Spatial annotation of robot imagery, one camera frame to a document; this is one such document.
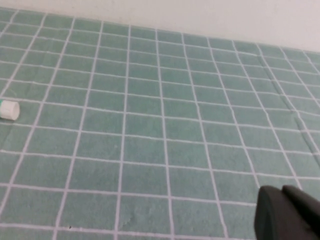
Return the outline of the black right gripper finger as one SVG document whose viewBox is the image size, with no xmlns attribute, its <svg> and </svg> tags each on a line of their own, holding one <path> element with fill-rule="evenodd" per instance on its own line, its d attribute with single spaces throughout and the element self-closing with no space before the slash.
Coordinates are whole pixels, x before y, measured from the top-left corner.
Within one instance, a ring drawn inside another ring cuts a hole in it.
<svg viewBox="0 0 320 240">
<path fill-rule="evenodd" d="M 254 216 L 258 240 L 318 240 L 320 201 L 293 185 L 260 187 Z"/>
</svg>

